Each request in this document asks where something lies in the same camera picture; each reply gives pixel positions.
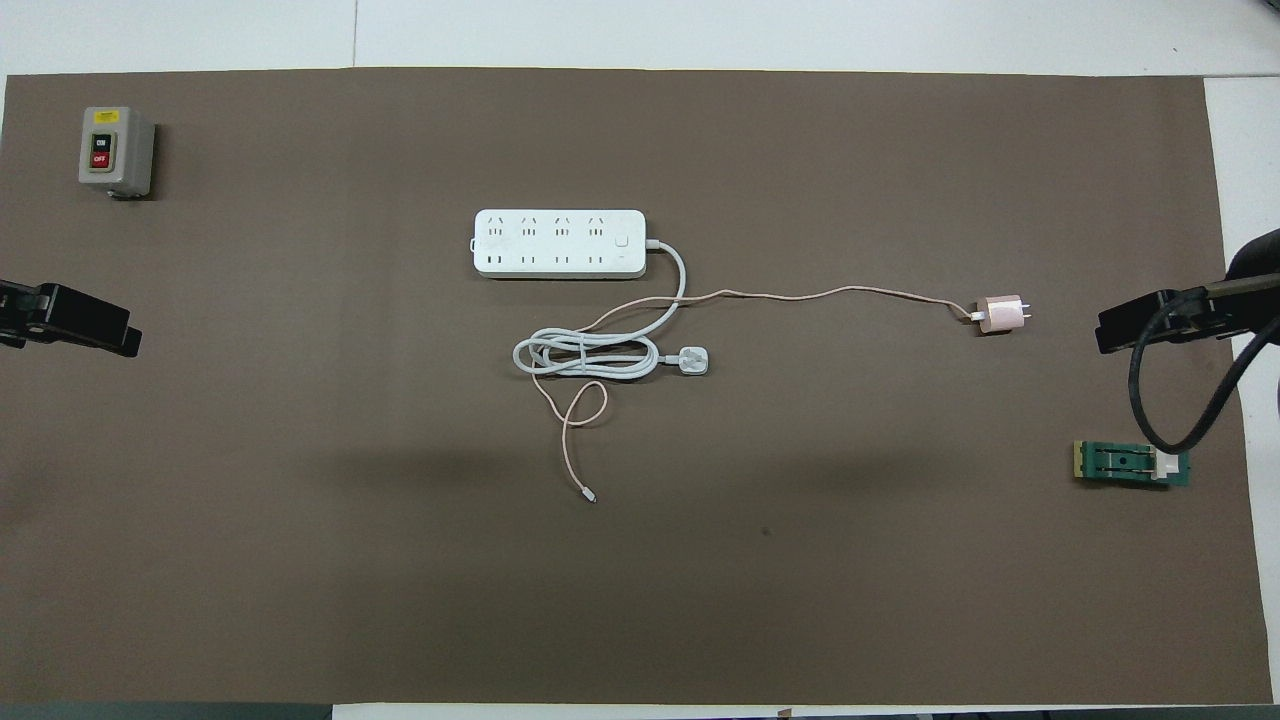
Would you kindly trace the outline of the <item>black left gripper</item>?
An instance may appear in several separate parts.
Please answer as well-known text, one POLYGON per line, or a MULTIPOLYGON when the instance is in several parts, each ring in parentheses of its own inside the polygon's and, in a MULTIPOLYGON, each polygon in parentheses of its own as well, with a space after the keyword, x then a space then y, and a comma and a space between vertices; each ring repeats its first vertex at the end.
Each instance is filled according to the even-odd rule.
POLYGON ((1 345, 69 343, 137 357, 142 332, 131 327, 131 311, 64 284, 1 283, 1 345), (29 320, 38 304, 38 340, 29 320))

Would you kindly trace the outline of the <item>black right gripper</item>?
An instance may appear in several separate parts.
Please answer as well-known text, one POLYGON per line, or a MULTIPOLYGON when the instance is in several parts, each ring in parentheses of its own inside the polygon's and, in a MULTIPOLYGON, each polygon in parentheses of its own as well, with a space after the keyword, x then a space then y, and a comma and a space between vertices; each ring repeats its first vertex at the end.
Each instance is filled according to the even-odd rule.
POLYGON ((1210 299, 1175 305, 1175 290, 1157 290, 1107 309, 1098 315, 1097 346, 1101 354, 1133 348, 1143 329, 1153 322, 1149 342, 1188 343, 1251 332, 1277 340, 1277 328, 1266 328, 1279 314, 1279 231, 1270 231, 1245 243, 1233 258, 1226 275, 1206 286, 1210 299))

